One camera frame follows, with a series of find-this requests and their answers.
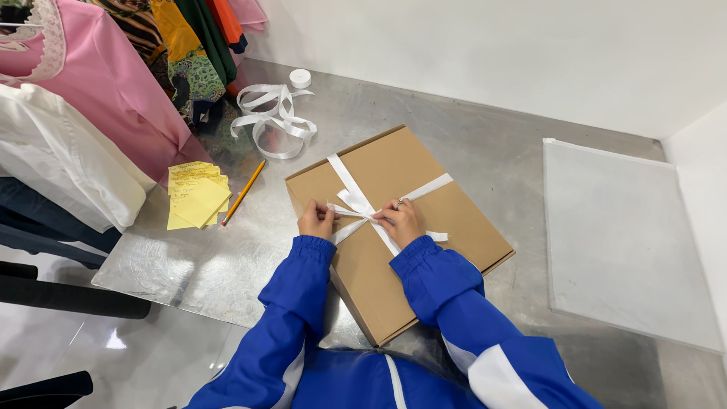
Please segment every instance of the blue sleeve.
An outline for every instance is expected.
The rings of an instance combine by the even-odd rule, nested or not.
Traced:
[[[245,334],[230,362],[197,391],[188,409],[290,408],[306,346],[323,334],[329,266],[336,247],[312,236],[293,248],[258,299],[260,321]]]
[[[429,236],[390,263],[420,321],[438,327],[457,367],[490,409],[602,408],[572,380],[550,338],[524,336],[484,297],[482,275]]]

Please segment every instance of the white ribbon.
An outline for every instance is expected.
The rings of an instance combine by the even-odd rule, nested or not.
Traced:
[[[265,92],[265,94],[253,101],[243,103],[242,97],[243,94],[246,92]],[[318,131],[316,124],[306,119],[298,118],[297,116],[295,116],[295,111],[293,110],[293,97],[296,97],[298,95],[315,94],[313,94],[311,91],[306,90],[300,90],[290,93],[290,91],[288,90],[288,86],[285,84],[261,84],[245,87],[242,91],[240,91],[239,94],[237,94],[237,105],[242,110],[244,116],[240,116],[239,118],[236,118],[234,121],[232,121],[232,124],[230,125],[230,133],[235,139],[237,139],[239,138],[239,136],[237,135],[235,128],[241,127],[243,125],[255,124],[255,126],[253,126],[252,128],[252,140],[255,142],[255,145],[260,150],[260,152],[262,152],[262,154],[275,159],[290,159],[292,157],[296,157],[296,155],[298,155],[300,150],[303,148],[303,145],[305,145],[310,140],[310,138]],[[258,106],[261,106],[262,104],[270,102],[276,98],[278,98],[278,103],[273,109],[270,109],[266,112],[252,111]],[[287,110],[285,108],[285,105],[283,104],[285,100],[288,100],[290,102],[290,110]],[[280,114],[281,119],[274,118],[274,116],[278,114]],[[258,143],[258,140],[260,139],[260,134],[262,134],[262,131],[265,129],[266,124],[283,130],[288,135],[300,138],[300,144],[290,151],[282,152],[279,154],[266,151],[265,149],[261,148],[260,143]],[[308,129],[303,129],[294,124],[305,124]]]
[[[389,235],[386,233],[386,229],[384,229],[384,227],[381,226],[378,221],[376,221],[376,219],[372,217],[373,214],[378,213],[380,209],[374,210],[374,207],[371,206],[371,203],[369,203],[369,201],[366,199],[364,193],[361,191],[361,188],[359,188],[356,181],[353,180],[353,177],[348,172],[348,169],[346,169],[346,166],[343,164],[343,162],[341,162],[341,158],[339,158],[336,154],[332,154],[327,159],[328,162],[331,163],[333,170],[336,171],[336,174],[338,174],[338,177],[343,182],[343,185],[346,186],[345,189],[338,192],[337,196],[345,204],[347,204],[348,207],[353,209],[353,211],[330,203],[328,204],[329,208],[331,208],[331,210],[335,211],[340,215],[358,216],[361,218],[361,220],[351,223],[348,226],[343,227],[339,231],[333,233],[331,235],[331,242],[334,245],[337,245],[338,243],[342,242],[346,237],[349,237],[354,231],[358,230],[358,228],[366,224],[366,222],[370,222],[371,225],[374,227],[374,230],[379,234],[379,237],[381,237],[381,240],[383,240],[384,244],[386,244],[386,247],[389,247],[391,254],[397,256],[397,254],[401,253],[401,249],[398,245],[396,245],[391,237],[389,237]],[[452,178],[451,176],[449,176],[448,173],[445,173],[444,175],[418,188],[417,190],[402,196],[400,199],[406,198],[414,201],[426,195],[427,193],[430,193],[431,191],[437,190],[438,188],[446,185],[449,182],[452,182]],[[445,242],[448,239],[447,233],[437,233],[427,230],[427,235],[429,237],[432,237],[435,242]]]

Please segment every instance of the white tiled floor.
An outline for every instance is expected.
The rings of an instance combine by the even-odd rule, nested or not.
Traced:
[[[0,248],[0,260],[36,264],[46,281],[84,285],[93,275],[73,261],[23,253]],[[181,408],[247,331],[159,305],[133,320],[0,303],[0,327],[0,389],[87,370],[94,392],[72,408],[94,409]]]

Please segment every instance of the yellow pencil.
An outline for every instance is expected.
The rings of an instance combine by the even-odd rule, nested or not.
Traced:
[[[262,170],[262,167],[265,166],[265,163],[267,162],[267,159],[264,159],[262,162],[260,162],[260,166],[257,167],[257,170],[255,170],[255,173],[252,174],[252,178],[250,178],[250,181],[247,182],[247,186],[245,186],[245,189],[243,189],[242,193],[240,193],[240,196],[235,201],[235,204],[232,205],[230,208],[230,211],[225,216],[225,219],[222,220],[222,225],[226,226],[227,222],[230,221],[230,217],[232,217],[232,214],[235,212],[235,209],[237,209],[237,206],[242,202],[242,198],[245,196],[245,193],[247,193],[248,190],[250,190],[250,186],[255,182],[255,179],[257,179],[257,176],[260,174],[260,171]]]

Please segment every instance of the cardboard box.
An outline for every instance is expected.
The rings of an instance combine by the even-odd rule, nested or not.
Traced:
[[[353,179],[374,209],[419,188],[445,170],[404,125],[338,152]],[[344,189],[327,160],[286,178],[298,217],[310,199],[348,206],[336,193]],[[483,275],[515,251],[456,182],[414,201],[430,231],[449,233],[439,243],[464,255]],[[340,229],[360,218],[341,218]],[[380,347],[416,323],[401,280],[389,267],[393,258],[370,223],[344,239],[333,258],[331,280],[372,346]]]

